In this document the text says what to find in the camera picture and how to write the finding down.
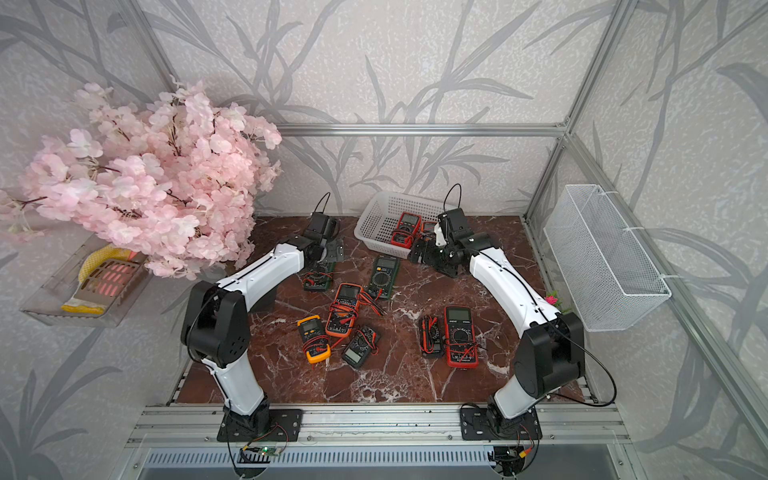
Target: metal vent grille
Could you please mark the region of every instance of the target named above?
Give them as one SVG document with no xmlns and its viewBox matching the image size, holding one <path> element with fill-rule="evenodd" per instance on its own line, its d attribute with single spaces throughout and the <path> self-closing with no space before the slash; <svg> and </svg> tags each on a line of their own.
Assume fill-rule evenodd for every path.
<svg viewBox="0 0 768 480">
<path fill-rule="evenodd" d="M 476 466 L 491 465 L 490 447 L 462 446 L 397 446 L 397 447 L 288 447 L 279 457 L 249 454 L 252 462 L 270 467 L 356 467 L 356 466 Z M 237 448 L 232 448 L 236 455 Z M 145 468 L 230 468 L 226 447 L 189 449 L 152 449 Z"/>
</svg>

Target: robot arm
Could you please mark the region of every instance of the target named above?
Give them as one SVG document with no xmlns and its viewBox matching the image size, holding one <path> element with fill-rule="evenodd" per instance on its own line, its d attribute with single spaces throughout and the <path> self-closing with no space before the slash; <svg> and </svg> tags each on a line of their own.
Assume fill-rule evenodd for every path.
<svg viewBox="0 0 768 480">
<path fill-rule="evenodd" d="M 218 282 L 199 282 L 190 293 L 181 342 L 193 360 L 214 376 L 235 422 L 262 432 L 269 403 L 248 362 L 248 313 L 264 311 L 277 286 L 305 264 L 322 260 L 338 220 L 315 212 L 300 234 L 278 243 L 267 255 Z"/>
<path fill-rule="evenodd" d="M 518 331 L 515 376 L 488 402 L 497 425 L 523 415 L 542 396 L 584 375 L 584 351 L 577 347 L 584 345 L 581 320 L 573 313 L 563 315 L 541 298 L 488 234 L 472 231 L 461 208 L 438 215 L 434 246 L 426 247 L 423 258 L 449 276 L 456 276 L 459 266 L 466 268 Z"/>
<path fill-rule="evenodd" d="M 438 220 L 435 232 L 440 241 L 427 246 L 424 263 L 449 276 L 457 276 L 460 265 L 466 268 L 502 305 L 521 338 L 515 376 L 489 401 L 503 424 L 526 413 L 546 393 L 583 376 L 584 354 L 574 347 L 584 344 L 581 321 L 572 313 L 562 315 L 541 298 L 488 234 L 469 228 L 460 208 L 440 214 Z M 199 282 L 190 294 L 181 341 L 193 359 L 208 366 L 235 421 L 255 432 L 268 425 L 269 403 L 246 355 L 247 314 L 270 306 L 280 282 L 323 258 L 337 221 L 315 212 L 300 235 L 216 284 Z M 551 324 L 570 339 L 555 333 Z"/>
</svg>

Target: green multimeter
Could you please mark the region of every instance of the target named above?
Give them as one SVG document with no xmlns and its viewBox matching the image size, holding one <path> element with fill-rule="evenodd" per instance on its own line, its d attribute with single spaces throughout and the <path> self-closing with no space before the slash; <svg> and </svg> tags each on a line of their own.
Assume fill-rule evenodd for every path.
<svg viewBox="0 0 768 480">
<path fill-rule="evenodd" d="M 390 255 L 382 255 L 373 261 L 371 281 L 366 291 L 373 299 L 389 300 L 392 297 L 392 286 L 395 285 L 400 259 Z"/>
</svg>

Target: leaf pattern wallpaper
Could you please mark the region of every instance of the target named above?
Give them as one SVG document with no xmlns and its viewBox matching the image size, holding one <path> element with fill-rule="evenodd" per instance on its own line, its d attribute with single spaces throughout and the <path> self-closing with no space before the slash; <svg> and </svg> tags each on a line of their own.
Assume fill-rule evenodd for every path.
<svg viewBox="0 0 768 480">
<path fill-rule="evenodd" d="M 87 122 L 71 100 L 83 82 L 137 103 L 164 89 L 131 33 L 109 31 L 116 10 L 94 0 L 0 3 L 1 188 L 16 187 L 41 135 Z M 152 280 L 116 329 L 45 326 L 18 308 L 88 232 L 44 225 L 48 235 L 29 244 L 0 238 L 0 478 L 108 478 L 141 410 L 170 398 L 186 364 L 184 307 L 173 300 L 190 282 Z"/>
<path fill-rule="evenodd" d="M 594 2 L 142 0 L 180 76 L 276 123 L 562 122 L 614 7 Z M 124 27 L 111 19 L 113 31 Z M 521 214 L 552 138 L 284 138 L 265 214 L 355 214 L 380 190 Z"/>
<path fill-rule="evenodd" d="M 767 25 L 765 0 L 641 2 L 576 126 L 765 393 Z M 563 186 L 585 181 L 574 166 L 558 168 L 532 219 L 542 241 Z M 590 343 L 622 379 L 622 416 L 650 478 L 768 478 L 765 454 L 668 307 Z"/>
</svg>

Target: orange multimeter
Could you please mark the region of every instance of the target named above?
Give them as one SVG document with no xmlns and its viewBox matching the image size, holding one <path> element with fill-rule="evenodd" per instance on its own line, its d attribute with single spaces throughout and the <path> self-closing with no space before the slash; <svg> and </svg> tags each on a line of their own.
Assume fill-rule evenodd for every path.
<svg viewBox="0 0 768 480">
<path fill-rule="evenodd" d="M 325 334 L 320 315 L 308 316 L 296 322 L 304 341 L 304 353 L 310 363 L 318 363 L 331 356 L 331 345 Z"/>
<path fill-rule="evenodd" d="M 336 291 L 336 298 L 331 303 L 326 333 L 338 338 L 346 338 L 357 320 L 360 307 L 359 295 L 362 287 L 354 283 L 342 283 Z"/>
</svg>

